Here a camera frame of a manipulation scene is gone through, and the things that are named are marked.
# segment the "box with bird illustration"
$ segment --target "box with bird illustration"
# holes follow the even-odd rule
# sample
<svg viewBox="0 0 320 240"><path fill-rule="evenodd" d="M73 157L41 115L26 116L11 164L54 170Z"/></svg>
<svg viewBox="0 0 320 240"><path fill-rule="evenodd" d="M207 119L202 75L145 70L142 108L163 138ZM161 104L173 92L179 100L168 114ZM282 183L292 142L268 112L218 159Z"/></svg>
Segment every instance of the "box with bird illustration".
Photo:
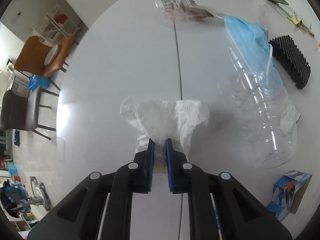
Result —
<svg viewBox="0 0 320 240"><path fill-rule="evenodd" d="M272 200L267 209L281 222L298 210L302 197L311 180L311 174L291 171L275 183Z"/></svg>

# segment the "floor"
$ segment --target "floor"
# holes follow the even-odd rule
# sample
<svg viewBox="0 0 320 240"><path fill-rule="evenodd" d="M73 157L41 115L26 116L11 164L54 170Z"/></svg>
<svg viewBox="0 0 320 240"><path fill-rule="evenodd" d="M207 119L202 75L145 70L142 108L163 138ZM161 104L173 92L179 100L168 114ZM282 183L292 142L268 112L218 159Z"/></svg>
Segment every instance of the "floor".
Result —
<svg viewBox="0 0 320 240"><path fill-rule="evenodd" d="M75 39L78 42L81 41L88 29L82 22L79 27L81 31L78 32ZM76 44L72 45L66 63L70 62L76 47ZM64 75L63 71L58 71L52 76L52 80L61 87ZM48 90L59 93L52 84L50 84ZM42 93L40 104L51 106L52 109L39 109L39 124L56 127L58 97ZM51 140L33 132L20 131L20 147L13 145L12 149L14 164L18 169L21 182L26 185L28 193L32 195L29 177L35 176L39 182L42 181L44 183L52 205L55 206L65 196L65 193L59 191L59 185L62 182L57 171L58 159L56 158L55 132L40 128L37 128L37 130L51 137Z"/></svg>

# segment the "plastic bottle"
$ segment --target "plastic bottle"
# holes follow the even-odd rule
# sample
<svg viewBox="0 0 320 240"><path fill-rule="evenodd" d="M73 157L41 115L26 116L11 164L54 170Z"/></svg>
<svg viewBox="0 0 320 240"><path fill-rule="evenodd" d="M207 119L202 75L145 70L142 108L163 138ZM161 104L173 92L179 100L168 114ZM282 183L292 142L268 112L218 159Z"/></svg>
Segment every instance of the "plastic bottle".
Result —
<svg viewBox="0 0 320 240"><path fill-rule="evenodd" d="M234 63L232 97L249 147L249 160L256 168L280 166L296 152L297 125L294 122L290 129L280 125L292 106L287 90L283 86L275 98L268 98L238 50L230 47L229 51Z"/></svg>

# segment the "gray chair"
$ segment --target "gray chair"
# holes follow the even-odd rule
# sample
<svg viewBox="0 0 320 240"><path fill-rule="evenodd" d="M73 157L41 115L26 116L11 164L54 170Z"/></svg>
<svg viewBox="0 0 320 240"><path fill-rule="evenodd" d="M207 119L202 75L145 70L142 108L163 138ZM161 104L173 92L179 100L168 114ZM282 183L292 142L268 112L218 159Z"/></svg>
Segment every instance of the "gray chair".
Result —
<svg viewBox="0 0 320 240"><path fill-rule="evenodd" d="M36 131L36 128L56 131L55 128L38 124L39 107L51 109L51 106L40 104L42 88L37 87L29 98L15 95L11 90L7 90L2 97L0 113L0 130L17 129L33 131L48 140L50 137Z"/></svg>

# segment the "surgical mask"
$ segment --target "surgical mask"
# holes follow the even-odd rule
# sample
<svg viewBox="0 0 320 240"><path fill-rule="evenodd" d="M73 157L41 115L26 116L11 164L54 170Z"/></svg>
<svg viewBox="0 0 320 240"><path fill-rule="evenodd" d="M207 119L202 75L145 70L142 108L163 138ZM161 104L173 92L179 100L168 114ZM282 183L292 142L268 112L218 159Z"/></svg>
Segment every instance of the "surgical mask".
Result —
<svg viewBox="0 0 320 240"><path fill-rule="evenodd" d="M225 16L223 20L244 61L256 74L265 95L271 99L275 98L280 93L283 83L272 58L268 31L259 24L245 22L234 16Z"/></svg>

